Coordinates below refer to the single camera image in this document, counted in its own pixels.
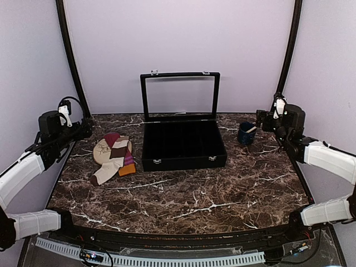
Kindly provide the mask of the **dark blue mug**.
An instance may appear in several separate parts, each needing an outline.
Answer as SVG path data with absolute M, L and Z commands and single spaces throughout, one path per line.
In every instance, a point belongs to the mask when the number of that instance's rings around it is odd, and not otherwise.
M 242 145 L 251 145 L 254 142 L 256 130 L 251 133 L 246 133 L 247 130 L 251 129 L 255 125 L 251 122 L 242 122 L 239 125 L 238 130 L 238 142 Z

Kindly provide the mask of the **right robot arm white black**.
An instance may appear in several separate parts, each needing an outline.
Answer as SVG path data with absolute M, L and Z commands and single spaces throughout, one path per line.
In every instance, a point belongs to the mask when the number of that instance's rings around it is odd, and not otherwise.
M 257 110 L 256 126 L 272 132 L 287 155 L 301 164 L 319 167 L 355 185 L 355 155 L 325 141 L 304 136 L 305 112 L 296 105 L 277 104 L 274 111 Z M 284 237 L 296 241 L 309 227 L 355 221 L 355 193 L 293 211 Z

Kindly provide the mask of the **beige brown block sock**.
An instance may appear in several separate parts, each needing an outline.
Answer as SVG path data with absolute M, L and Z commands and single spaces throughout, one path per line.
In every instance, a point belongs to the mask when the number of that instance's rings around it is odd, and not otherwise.
M 109 159 L 108 162 L 102 164 L 101 168 L 97 170 L 90 178 L 90 183 L 93 186 L 99 186 L 106 183 L 118 172 L 119 167 L 122 166 L 123 160 Z

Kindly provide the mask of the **black display case with lid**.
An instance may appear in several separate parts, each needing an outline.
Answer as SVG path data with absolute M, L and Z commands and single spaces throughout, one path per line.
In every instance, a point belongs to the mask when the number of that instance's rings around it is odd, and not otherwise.
M 148 79 L 203 77 L 214 78 L 210 113 L 207 115 L 150 116 L 146 86 Z M 220 73 L 152 71 L 150 74 L 141 74 L 140 84 L 145 118 L 141 162 L 145 172 L 225 166 L 228 156 L 216 122 Z

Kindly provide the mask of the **black frame post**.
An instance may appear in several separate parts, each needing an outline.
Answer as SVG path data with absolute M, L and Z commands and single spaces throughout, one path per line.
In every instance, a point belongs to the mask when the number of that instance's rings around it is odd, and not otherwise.
M 67 57 L 68 66 L 72 75 L 72 80 L 76 89 L 76 93 L 80 104 L 83 107 L 83 113 L 85 118 L 91 117 L 91 113 L 88 107 L 88 103 L 85 97 L 85 93 L 82 87 L 81 79 L 76 65 L 75 55 L 73 52 L 73 47 L 70 38 L 69 27 L 66 18 L 65 2 L 63 0 L 55 0 L 58 21 L 60 24 L 60 30 L 63 40 L 63 45 L 65 48 L 65 53 Z
M 287 47 L 286 47 L 283 65 L 281 68 L 281 74 L 279 77 L 279 81 L 278 81 L 278 85 L 277 85 L 276 93 L 275 93 L 275 95 L 277 95 L 277 96 L 283 94 L 284 87 L 285 87 L 285 84 L 287 81 L 291 61 L 293 58 L 298 29 L 299 29 L 302 5 L 303 5 L 302 0 L 294 1 L 293 16 L 292 16 L 292 20 L 291 20 L 291 27 L 290 27 L 288 43 L 287 43 Z

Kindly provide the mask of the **left black frame post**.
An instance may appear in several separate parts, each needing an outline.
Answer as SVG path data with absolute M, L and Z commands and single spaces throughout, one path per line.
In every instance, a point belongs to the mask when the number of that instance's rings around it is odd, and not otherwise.
M 76 89 L 76 93 L 80 104 L 83 107 L 83 113 L 85 118 L 91 117 L 91 113 L 88 107 L 88 103 L 85 97 L 85 93 L 82 87 L 81 79 L 76 65 L 75 55 L 73 52 L 73 47 L 70 38 L 69 27 L 66 18 L 65 2 L 63 0 L 55 0 L 58 21 L 60 24 L 60 30 L 63 40 L 63 45 L 65 48 L 65 53 L 67 57 L 68 66 L 72 75 L 72 80 Z

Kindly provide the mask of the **beige round embroidered coaster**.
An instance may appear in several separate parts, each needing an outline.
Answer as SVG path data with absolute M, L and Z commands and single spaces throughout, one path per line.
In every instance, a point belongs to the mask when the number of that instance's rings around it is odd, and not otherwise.
M 134 158 L 132 156 L 132 143 L 128 142 L 127 145 L 130 155 L 125 156 L 124 165 L 129 165 L 134 163 Z M 105 139 L 100 140 L 93 149 L 93 159 L 97 164 L 102 165 L 105 162 L 108 162 L 111 155 L 111 148 L 107 144 Z

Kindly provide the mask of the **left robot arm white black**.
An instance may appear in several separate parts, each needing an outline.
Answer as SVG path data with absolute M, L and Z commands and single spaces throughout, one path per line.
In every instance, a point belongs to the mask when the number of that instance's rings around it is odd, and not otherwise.
M 22 214 L 7 213 L 13 198 L 35 177 L 59 163 L 70 144 L 92 135 L 91 121 L 83 118 L 72 122 L 68 112 L 48 111 L 38 119 L 39 132 L 33 145 L 1 173 L 1 250 L 16 241 L 56 231 L 67 243 L 75 242 L 78 229 L 73 226 L 71 213 L 63 209 L 44 209 Z

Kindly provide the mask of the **right black frame post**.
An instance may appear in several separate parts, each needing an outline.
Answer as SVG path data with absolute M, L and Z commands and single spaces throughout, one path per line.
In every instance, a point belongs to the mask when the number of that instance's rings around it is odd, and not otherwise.
M 277 96 L 283 94 L 284 87 L 285 87 L 285 84 L 287 81 L 291 61 L 293 58 L 298 29 L 299 29 L 302 5 L 303 5 L 302 0 L 294 1 L 293 16 L 292 16 L 292 20 L 291 20 L 291 27 L 290 27 L 288 43 L 287 43 L 287 47 L 286 47 L 283 65 L 281 68 L 281 74 L 279 77 L 279 81 L 278 81 L 278 85 L 277 85 L 276 93 L 275 93 L 275 95 L 277 95 Z

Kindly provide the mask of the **maroon purple orange sock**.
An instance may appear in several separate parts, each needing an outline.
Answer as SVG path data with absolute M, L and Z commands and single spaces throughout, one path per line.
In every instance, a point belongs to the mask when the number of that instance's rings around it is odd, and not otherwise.
M 128 136 L 121 136 L 117 132 L 104 135 L 104 139 L 111 149 L 110 160 L 123 160 L 122 166 L 118 169 L 120 177 L 136 172 L 136 165 L 132 156 L 132 143 Z

